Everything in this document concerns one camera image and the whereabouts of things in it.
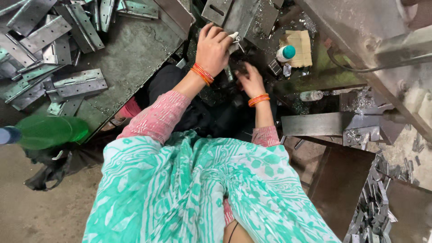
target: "orange bangle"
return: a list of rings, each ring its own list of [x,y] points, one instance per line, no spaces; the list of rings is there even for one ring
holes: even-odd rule
[[[207,86],[213,83],[214,78],[198,64],[195,63],[191,70],[197,73],[206,82]]]
[[[249,107],[255,107],[255,104],[264,100],[270,100],[269,94],[262,94],[262,95],[258,95],[252,99],[249,100],[248,104]]]

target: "green plastic bottle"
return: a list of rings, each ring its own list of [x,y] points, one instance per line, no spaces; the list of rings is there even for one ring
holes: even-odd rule
[[[0,144],[20,144],[23,148],[40,150],[83,138],[89,127],[73,116],[32,115],[14,127],[0,128]]]

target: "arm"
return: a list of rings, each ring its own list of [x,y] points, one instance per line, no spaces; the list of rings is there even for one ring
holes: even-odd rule
[[[219,74],[228,64],[228,47],[232,38],[220,27],[208,24],[202,28],[197,45],[196,63],[211,76]],[[206,82],[193,71],[154,104],[141,111],[117,137],[150,136],[164,144],[175,125]]]
[[[263,78],[256,67],[245,63],[248,76],[236,71],[236,76],[240,80],[243,88],[250,98],[266,93]],[[273,115],[268,100],[255,104],[255,129],[252,133],[252,143],[264,147],[279,145],[276,127],[274,126]]]

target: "black electrical cable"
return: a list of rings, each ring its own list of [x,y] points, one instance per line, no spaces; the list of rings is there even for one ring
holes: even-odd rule
[[[388,66],[381,66],[381,67],[374,67],[374,68],[369,68],[369,69],[354,69],[354,68],[350,68],[350,67],[345,67],[342,64],[340,64],[335,58],[334,58],[334,50],[332,47],[330,47],[327,50],[327,54],[328,57],[330,58],[330,60],[338,67],[341,67],[347,71],[350,72],[354,72],[354,73],[371,73],[371,72],[375,72],[375,71],[379,71],[379,70],[383,70],[383,69],[390,69],[390,68],[395,68],[395,67],[403,67],[403,66],[409,66],[409,65],[415,65],[415,64],[421,64],[421,63],[426,63],[426,62],[432,62],[432,53],[430,54],[426,54],[426,55],[422,55],[422,56],[418,56],[415,58],[411,58],[409,60],[406,61],[401,61],[395,64],[391,64]]]
[[[235,230],[235,228],[237,227],[237,225],[238,225],[238,222],[235,224],[235,226],[234,226],[234,229],[232,229],[232,232],[231,232],[231,235],[229,236],[229,240],[228,240],[228,243],[230,243],[231,242],[231,237],[232,237],[232,234],[234,233],[234,230]]]

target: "hand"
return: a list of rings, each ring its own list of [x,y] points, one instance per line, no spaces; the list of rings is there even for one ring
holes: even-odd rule
[[[228,65],[231,43],[232,38],[222,28],[207,24],[200,32],[195,62],[215,77]]]
[[[266,90],[264,88],[263,77],[258,72],[258,69],[248,62],[245,62],[245,66],[248,74],[243,75],[239,71],[235,71],[235,75],[238,80],[240,80],[246,94],[248,94],[251,99],[258,95],[265,94]]]

